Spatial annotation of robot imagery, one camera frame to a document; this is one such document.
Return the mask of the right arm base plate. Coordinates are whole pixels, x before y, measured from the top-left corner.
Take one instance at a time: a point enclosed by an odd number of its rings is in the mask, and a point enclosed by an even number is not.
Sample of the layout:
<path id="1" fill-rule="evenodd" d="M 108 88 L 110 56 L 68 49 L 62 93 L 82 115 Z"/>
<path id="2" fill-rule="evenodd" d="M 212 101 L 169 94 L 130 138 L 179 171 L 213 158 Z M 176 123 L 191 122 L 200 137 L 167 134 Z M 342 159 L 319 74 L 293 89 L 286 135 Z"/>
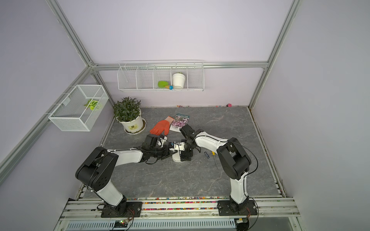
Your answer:
<path id="1" fill-rule="evenodd" d="M 257 205 L 253 200 L 247 198 L 241 204 L 232 199 L 228 201 L 218 201 L 217 209 L 219 216 L 254 216 L 257 215 Z"/>

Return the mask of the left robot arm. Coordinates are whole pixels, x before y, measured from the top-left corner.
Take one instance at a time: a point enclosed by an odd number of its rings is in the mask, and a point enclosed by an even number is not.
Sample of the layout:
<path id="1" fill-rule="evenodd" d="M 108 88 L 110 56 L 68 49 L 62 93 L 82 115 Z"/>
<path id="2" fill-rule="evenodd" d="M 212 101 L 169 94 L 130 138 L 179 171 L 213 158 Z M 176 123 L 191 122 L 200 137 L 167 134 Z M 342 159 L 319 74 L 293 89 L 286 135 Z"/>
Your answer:
<path id="1" fill-rule="evenodd" d="M 174 145 L 166 137 L 148 135 L 141 146 L 126 149 L 96 147 L 75 173 L 77 180 L 93 190 L 107 206 L 119 209 L 126 206 L 126 197 L 117 190 L 111 180 L 115 167 L 132 163 L 156 161 L 176 153 Z"/>

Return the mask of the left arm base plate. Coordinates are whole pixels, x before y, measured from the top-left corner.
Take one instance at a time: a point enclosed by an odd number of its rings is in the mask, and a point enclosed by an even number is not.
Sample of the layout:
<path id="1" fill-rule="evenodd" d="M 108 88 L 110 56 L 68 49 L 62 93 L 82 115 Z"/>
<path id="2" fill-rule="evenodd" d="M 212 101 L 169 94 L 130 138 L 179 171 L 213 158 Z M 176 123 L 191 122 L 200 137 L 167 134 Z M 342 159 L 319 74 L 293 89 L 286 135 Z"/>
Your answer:
<path id="1" fill-rule="evenodd" d="M 137 218 L 142 211 L 141 202 L 122 202 L 114 207 L 107 203 L 99 204 L 98 211 L 101 211 L 102 218 Z"/>

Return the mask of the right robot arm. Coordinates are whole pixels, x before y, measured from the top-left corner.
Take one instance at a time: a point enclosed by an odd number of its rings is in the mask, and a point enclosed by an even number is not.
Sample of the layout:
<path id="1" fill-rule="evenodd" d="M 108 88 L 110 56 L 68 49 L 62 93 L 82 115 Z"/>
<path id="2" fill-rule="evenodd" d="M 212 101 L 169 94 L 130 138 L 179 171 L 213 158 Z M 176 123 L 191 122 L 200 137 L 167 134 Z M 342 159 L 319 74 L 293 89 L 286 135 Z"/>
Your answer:
<path id="1" fill-rule="evenodd" d="M 251 158 L 240 144 L 238 139 L 222 139 L 212 136 L 203 130 L 193 130 L 189 125 L 180 129 L 184 136 L 184 144 L 175 148 L 173 156 L 175 162 L 190 161 L 195 149 L 205 148 L 216 153 L 220 159 L 222 169 L 230 178 L 230 203 L 241 210 L 246 207 L 249 196 L 246 188 L 246 176 L 251 165 Z"/>

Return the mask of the white alarm device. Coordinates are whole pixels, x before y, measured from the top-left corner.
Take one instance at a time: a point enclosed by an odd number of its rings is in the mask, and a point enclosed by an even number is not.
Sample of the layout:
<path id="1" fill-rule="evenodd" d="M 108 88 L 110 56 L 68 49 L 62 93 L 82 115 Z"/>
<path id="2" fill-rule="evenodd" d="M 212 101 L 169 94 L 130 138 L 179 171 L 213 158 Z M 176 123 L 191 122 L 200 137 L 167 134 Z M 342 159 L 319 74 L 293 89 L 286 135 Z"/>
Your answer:
<path id="1" fill-rule="evenodd" d="M 181 163 L 181 162 L 185 162 L 187 161 L 187 158 L 183 155 L 183 152 L 185 150 L 175 150 L 173 149 L 173 155 L 172 155 L 172 160 L 175 162 L 175 163 Z"/>

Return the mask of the yellow handled screwdriver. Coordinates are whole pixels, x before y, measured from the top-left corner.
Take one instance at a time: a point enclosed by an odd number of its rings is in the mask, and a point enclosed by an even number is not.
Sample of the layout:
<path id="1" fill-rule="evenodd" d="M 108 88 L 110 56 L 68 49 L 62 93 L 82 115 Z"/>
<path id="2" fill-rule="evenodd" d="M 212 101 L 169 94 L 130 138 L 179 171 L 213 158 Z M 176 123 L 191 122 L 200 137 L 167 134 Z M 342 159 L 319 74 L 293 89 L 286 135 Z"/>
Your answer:
<path id="1" fill-rule="evenodd" d="M 213 152 L 213 151 L 212 151 L 212 155 L 213 155 L 213 157 L 214 157 L 214 162 L 215 162 L 216 169 L 219 169 L 219 168 L 218 168 L 218 163 L 217 163 L 217 159 L 216 159 L 216 154 L 215 154 L 215 152 Z"/>

